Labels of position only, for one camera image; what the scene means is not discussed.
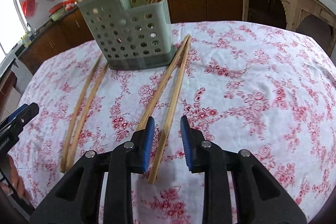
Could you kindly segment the person left hand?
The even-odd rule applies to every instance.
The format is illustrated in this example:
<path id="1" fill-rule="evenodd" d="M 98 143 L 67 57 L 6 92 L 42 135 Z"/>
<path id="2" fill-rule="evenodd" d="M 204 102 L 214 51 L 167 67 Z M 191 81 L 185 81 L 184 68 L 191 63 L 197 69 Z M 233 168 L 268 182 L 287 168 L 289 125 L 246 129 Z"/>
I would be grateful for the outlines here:
<path id="1" fill-rule="evenodd" d="M 10 184 L 17 191 L 17 195 L 20 199 L 31 200 L 29 192 L 25 189 L 25 184 L 21 176 L 19 176 L 17 168 L 14 164 L 13 158 L 7 155 L 7 162 L 10 167 Z"/>

